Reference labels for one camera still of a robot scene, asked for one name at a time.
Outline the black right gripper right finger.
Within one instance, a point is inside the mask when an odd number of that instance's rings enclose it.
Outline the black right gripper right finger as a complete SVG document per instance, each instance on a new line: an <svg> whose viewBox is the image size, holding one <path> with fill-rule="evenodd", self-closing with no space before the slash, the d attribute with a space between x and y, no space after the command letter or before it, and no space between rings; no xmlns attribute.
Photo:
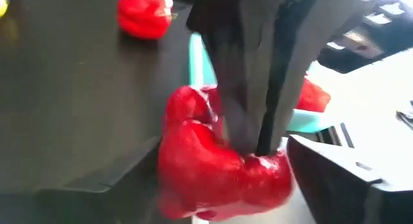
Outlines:
<svg viewBox="0 0 413 224"><path fill-rule="evenodd" d="M384 162L366 164L354 148L288 137L287 154L316 223L412 224L412 180Z"/></svg>

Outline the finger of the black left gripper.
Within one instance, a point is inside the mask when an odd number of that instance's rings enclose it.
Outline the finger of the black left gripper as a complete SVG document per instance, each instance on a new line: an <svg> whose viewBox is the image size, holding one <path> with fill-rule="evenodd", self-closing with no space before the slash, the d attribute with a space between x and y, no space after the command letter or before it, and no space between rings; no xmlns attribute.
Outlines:
<svg viewBox="0 0 413 224"><path fill-rule="evenodd" d="M292 118L305 72L334 34L357 12L360 0L285 0L274 21L266 111L257 153L277 148Z"/></svg>
<svg viewBox="0 0 413 224"><path fill-rule="evenodd" d="M201 34L217 78L230 146L254 151L264 111L269 66L259 59L284 0L196 0L186 21Z"/></svg>

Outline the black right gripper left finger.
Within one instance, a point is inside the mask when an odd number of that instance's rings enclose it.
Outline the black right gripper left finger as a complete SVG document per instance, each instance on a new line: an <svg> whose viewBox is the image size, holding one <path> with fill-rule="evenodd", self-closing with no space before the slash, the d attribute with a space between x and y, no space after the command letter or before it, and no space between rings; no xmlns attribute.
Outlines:
<svg viewBox="0 0 413 224"><path fill-rule="evenodd" d="M152 137L67 188L2 192L1 223L149 223L159 143Z"/></svg>

